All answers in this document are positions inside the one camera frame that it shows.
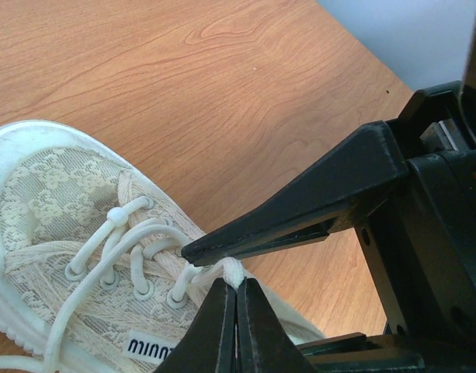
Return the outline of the beige lace sneaker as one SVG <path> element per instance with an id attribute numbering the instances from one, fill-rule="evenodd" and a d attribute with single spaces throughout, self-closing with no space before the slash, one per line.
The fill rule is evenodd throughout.
<path id="1" fill-rule="evenodd" d="M 203 235 L 155 183 L 87 134 L 44 120 L 0 127 L 0 331 L 24 349 L 18 357 L 43 360 L 38 353 L 45 351 L 56 314 L 78 281 L 64 276 L 69 256 L 6 272 L 5 254 L 57 241 L 80 242 L 80 249 L 111 209 L 139 197 L 147 197 L 148 206 L 128 218 L 127 230 L 157 218 L 189 243 Z M 134 293 L 127 251 L 127 267 L 120 261 L 113 267 L 118 283 L 97 284 L 69 319 L 56 372 L 154 371 L 154 364 L 128 358 L 124 349 L 132 334 L 172 346 L 186 334 L 214 281 L 188 285 L 186 304 L 168 305 L 168 292 L 189 264 L 180 253 L 189 243 L 144 259 L 144 275 L 155 290 L 142 300 Z"/>

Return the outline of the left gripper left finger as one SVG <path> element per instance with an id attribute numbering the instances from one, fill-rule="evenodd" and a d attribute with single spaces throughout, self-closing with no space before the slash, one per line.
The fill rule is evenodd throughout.
<path id="1" fill-rule="evenodd" d="M 234 372 L 235 308 L 236 291 L 216 279 L 186 335 L 155 372 Z"/>

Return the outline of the white shoelace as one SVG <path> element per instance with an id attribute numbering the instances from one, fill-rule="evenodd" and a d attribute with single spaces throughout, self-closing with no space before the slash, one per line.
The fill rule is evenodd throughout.
<path id="1" fill-rule="evenodd" d="M 80 304 L 89 296 L 91 289 L 97 284 L 104 288 L 112 288 L 119 280 L 113 267 L 120 261 L 120 265 L 127 267 L 127 251 L 130 250 L 130 274 L 134 285 L 135 296 L 140 300 L 150 298 L 155 288 L 152 282 L 144 275 L 144 259 L 152 258 L 157 252 L 182 246 L 189 243 L 189 238 L 180 230 L 161 219 L 150 218 L 127 230 L 128 218 L 142 207 L 148 206 L 147 197 L 139 197 L 124 207 L 115 207 L 107 214 L 107 221 L 86 241 L 79 249 L 80 242 L 57 241 L 45 242 L 38 245 L 14 250 L 5 254 L 5 270 L 12 272 L 20 267 L 37 263 L 38 260 L 47 260 L 52 256 L 69 256 L 64 267 L 64 276 L 70 281 L 78 281 L 77 287 L 64 301 L 58 310 L 54 323 L 50 329 L 43 353 L 43 360 L 38 361 L 31 357 L 12 355 L 0 356 L 0 369 L 16 369 L 28 372 L 56 372 L 61 370 L 59 353 L 69 319 L 73 316 Z M 143 247 L 140 241 L 151 235 L 160 235 L 163 240 L 153 242 Z M 101 257 L 97 253 L 97 246 L 102 243 Z M 96 265 L 88 270 L 88 261 L 92 257 Z M 206 286 L 212 280 L 223 280 L 224 290 L 237 291 L 245 280 L 245 270 L 242 264 L 234 258 L 223 258 L 209 270 L 201 267 L 186 265 L 175 281 L 174 287 L 167 294 L 167 303 L 174 309 L 186 304 L 186 288 L 190 284 Z M 143 335 L 132 334 L 124 349 L 124 355 L 135 361 L 145 361 L 154 364 L 156 368 L 167 360 L 174 346 L 160 338 L 141 340 Z"/>

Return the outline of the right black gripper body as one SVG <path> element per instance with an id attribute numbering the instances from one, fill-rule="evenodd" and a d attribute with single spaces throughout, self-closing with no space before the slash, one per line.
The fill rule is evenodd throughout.
<path id="1" fill-rule="evenodd" d="M 476 91 L 416 92 L 314 171 L 329 166 L 312 231 L 355 229 L 387 328 L 308 344 L 307 359 L 320 372 L 476 372 Z"/>

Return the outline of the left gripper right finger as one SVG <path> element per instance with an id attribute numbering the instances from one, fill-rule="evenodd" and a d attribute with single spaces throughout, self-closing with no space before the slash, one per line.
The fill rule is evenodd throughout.
<path id="1" fill-rule="evenodd" d="M 239 372 L 314 372 L 278 320 L 259 282 L 247 278 L 236 301 Z"/>

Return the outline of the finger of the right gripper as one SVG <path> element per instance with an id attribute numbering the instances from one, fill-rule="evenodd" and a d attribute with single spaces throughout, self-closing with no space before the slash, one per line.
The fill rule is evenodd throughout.
<path id="1" fill-rule="evenodd" d="M 181 255 L 206 266 L 323 241 L 358 225 L 407 175 L 390 126 L 364 124 L 266 202 L 186 245 Z"/>

